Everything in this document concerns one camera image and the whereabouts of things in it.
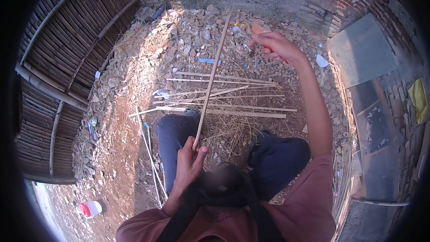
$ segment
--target white plastic container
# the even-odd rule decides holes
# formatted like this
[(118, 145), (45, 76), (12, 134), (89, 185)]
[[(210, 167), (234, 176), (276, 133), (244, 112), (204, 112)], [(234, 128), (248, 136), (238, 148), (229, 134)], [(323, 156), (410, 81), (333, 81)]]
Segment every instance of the white plastic container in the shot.
[(94, 215), (101, 212), (101, 205), (97, 201), (91, 201), (86, 203), (79, 203), (78, 213), (81, 213), (87, 219), (91, 219)]

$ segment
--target pink t-shirt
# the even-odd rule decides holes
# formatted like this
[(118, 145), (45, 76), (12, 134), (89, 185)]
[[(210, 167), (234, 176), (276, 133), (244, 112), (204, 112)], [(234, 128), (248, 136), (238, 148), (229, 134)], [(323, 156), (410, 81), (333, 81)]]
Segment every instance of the pink t-shirt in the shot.
[[(282, 205), (261, 202), (287, 241), (330, 241), (336, 229), (331, 215), (332, 179), (331, 156), (321, 156), (303, 170)], [(123, 222), (116, 231), (116, 240), (156, 241), (169, 220), (158, 208), (149, 209)], [(257, 229), (249, 209), (201, 207), (178, 241), (217, 237), (227, 242), (256, 242)]]

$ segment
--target navy blue pants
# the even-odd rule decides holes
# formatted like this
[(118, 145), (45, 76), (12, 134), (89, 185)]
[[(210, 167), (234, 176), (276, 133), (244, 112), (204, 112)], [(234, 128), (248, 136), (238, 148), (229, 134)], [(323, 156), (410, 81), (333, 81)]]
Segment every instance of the navy blue pants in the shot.
[[(169, 193), (176, 177), (178, 150), (189, 136), (196, 137), (198, 124), (192, 116), (171, 114), (155, 125)], [(304, 169), (309, 159), (309, 145), (301, 138), (264, 138), (252, 155), (254, 169), (249, 172), (258, 199), (270, 201)]]

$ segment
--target dirt ground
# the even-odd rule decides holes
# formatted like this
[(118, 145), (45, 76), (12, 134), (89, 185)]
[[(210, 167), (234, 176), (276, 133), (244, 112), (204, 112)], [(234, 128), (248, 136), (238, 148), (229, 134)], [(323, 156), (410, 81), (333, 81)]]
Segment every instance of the dirt ground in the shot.
[[(136, 21), (116, 44), (110, 65), (95, 82), (89, 110), (84, 114), (81, 131), (74, 143), (77, 184), (47, 186), (52, 207), (56, 208), (57, 220), (62, 224), (63, 234), (68, 241), (115, 241), (115, 231), (124, 220), (159, 206), (146, 145), (138, 135), (139, 123), (136, 116), (129, 115), (135, 113), (136, 107), (143, 111), (156, 106), (153, 101), (162, 100), (153, 98), (153, 92), (158, 89), (169, 94), (206, 89), (207, 83), (166, 79), (198, 79), (196, 75), (173, 75), (173, 67), (185, 72), (210, 73), (212, 64), (200, 63), (197, 58), (215, 57), (224, 27), (222, 20), (226, 15), (224, 11), (210, 9), (169, 10), (151, 25)], [(246, 96), (238, 98), (241, 105), (294, 107), (297, 112), (277, 112), (286, 114), (286, 119), (209, 114), (202, 137), (202, 143), (211, 148), (205, 160), (205, 169), (221, 161), (229, 161), (243, 168), (248, 144), (261, 128), (268, 128), (279, 137), (301, 137), (307, 140), (307, 133), (303, 131), (306, 121), (301, 88), (293, 68), (283, 62), (265, 60), (258, 47), (249, 51), (243, 45), (249, 41), (250, 27), (257, 23), (284, 34), (311, 61), (334, 129), (333, 158), (337, 164), (334, 165), (333, 191), (336, 198), (339, 187), (336, 177), (340, 176), (337, 171), (343, 172), (342, 148), (347, 143), (349, 132), (334, 68), (331, 64), (320, 68), (315, 61), (317, 54), (329, 60), (326, 38), (287, 20), (271, 21), (237, 11), (232, 16), (234, 25), (230, 26), (230, 31), (233, 34), (228, 36), (224, 44), (222, 63), (218, 66), (217, 74), (276, 82), (278, 85), (262, 90), (245, 89), (227, 95)], [(214, 88), (230, 89), (237, 86), (221, 83)], [(259, 94), (284, 96), (255, 97)], [(167, 101), (180, 101), (186, 97), (189, 96), (171, 97)], [(232, 104), (228, 99), (213, 103)], [(162, 180), (162, 163), (153, 129), (155, 123), (167, 113), (157, 110), (142, 116), (142, 121), (150, 129), (152, 154)], [(93, 116), (97, 119), (97, 141), (90, 138), (86, 127)], [(282, 204), (291, 184), (275, 196), (271, 203)], [(161, 188), (158, 189), (162, 202), (165, 202)], [(75, 211), (80, 202), (93, 200), (102, 204), (103, 212), (100, 215), (85, 219)]]

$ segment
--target red knife handle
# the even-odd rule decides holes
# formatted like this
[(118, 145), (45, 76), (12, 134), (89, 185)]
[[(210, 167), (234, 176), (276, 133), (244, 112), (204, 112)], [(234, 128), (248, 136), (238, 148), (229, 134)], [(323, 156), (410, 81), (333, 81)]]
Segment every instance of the red knife handle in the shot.
[[(273, 52), (272, 48), (267, 46), (267, 45), (263, 45), (263, 47), (268, 48), (271, 52)], [(282, 61), (287, 62), (287, 59), (285, 59), (284, 57), (281, 57)]]

